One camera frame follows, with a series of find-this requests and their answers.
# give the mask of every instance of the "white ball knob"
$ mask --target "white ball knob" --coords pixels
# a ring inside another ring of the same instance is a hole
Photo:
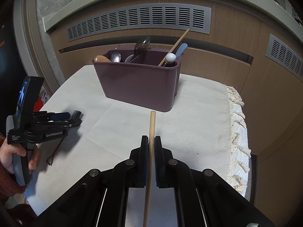
[[[168,64],[172,64],[172,63],[175,62],[176,56],[175,56],[175,54],[173,54],[173,53],[169,53],[169,54],[166,55],[165,60],[166,60],[166,62],[167,62]]]

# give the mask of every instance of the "screw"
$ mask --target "screw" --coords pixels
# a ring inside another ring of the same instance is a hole
[[[125,164],[128,166],[132,166],[134,164],[134,160],[133,159],[128,159],[125,161]]]
[[[175,165],[178,164],[178,161],[176,159],[170,159],[169,164],[172,165],[172,166],[175,166]]]
[[[99,174],[99,171],[97,169],[91,169],[89,171],[90,176],[95,177],[96,175]]]
[[[213,172],[211,169],[206,169],[206,170],[204,171],[204,174],[205,174],[206,176],[211,177],[211,176],[214,174],[214,172]]]

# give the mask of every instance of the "wooden stick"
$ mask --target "wooden stick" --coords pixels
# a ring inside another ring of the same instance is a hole
[[[144,203],[144,216],[143,227],[147,227],[148,214],[150,207],[151,188],[152,188],[152,164],[154,162],[154,140],[155,140],[155,124],[156,112],[151,111],[151,118],[149,123],[149,155],[148,155],[148,170],[147,170],[147,183],[145,190],[145,203]]]
[[[184,32],[184,34],[179,38],[179,40],[175,43],[175,45],[169,50],[168,54],[173,52],[175,50],[175,48],[179,45],[179,43],[181,42],[181,40],[185,37],[185,35],[189,32],[189,29],[186,30],[186,32]],[[158,66],[162,66],[165,62],[165,58],[166,56],[163,58],[163,60],[160,62],[160,64]]]

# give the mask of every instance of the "purple plastic bin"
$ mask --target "purple plastic bin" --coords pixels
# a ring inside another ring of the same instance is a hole
[[[113,52],[119,52],[121,61],[125,61],[134,50],[117,48],[104,56],[110,58]],[[158,66],[167,52],[149,49],[131,63],[93,62],[105,96],[160,112],[170,111],[178,90],[183,56],[177,57],[174,67]]]

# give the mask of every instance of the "tablecloth trim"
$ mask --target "tablecloth trim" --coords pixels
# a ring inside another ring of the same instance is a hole
[[[246,124],[244,121],[245,115],[243,113],[235,112],[234,104],[243,106],[244,102],[242,101],[240,94],[234,87],[226,86],[226,90],[227,90],[227,94],[228,94],[230,121],[231,121],[231,156],[230,156],[230,162],[229,162],[229,166],[228,166],[228,173],[227,173],[226,181],[230,185],[233,184],[232,187],[237,192],[242,193],[247,187],[247,182],[239,175],[234,174],[235,167],[237,164],[240,165],[245,173],[249,172],[249,168],[241,161],[235,160],[234,154],[235,154],[236,149],[238,148],[241,152],[245,153],[250,158],[251,150],[248,148],[243,148],[237,144],[237,142],[240,138],[240,134],[235,132],[234,124],[238,123],[238,124],[242,125],[245,129],[247,129],[247,128],[246,128]],[[233,117],[233,113],[237,113],[240,117],[242,117],[242,119],[235,120]]]

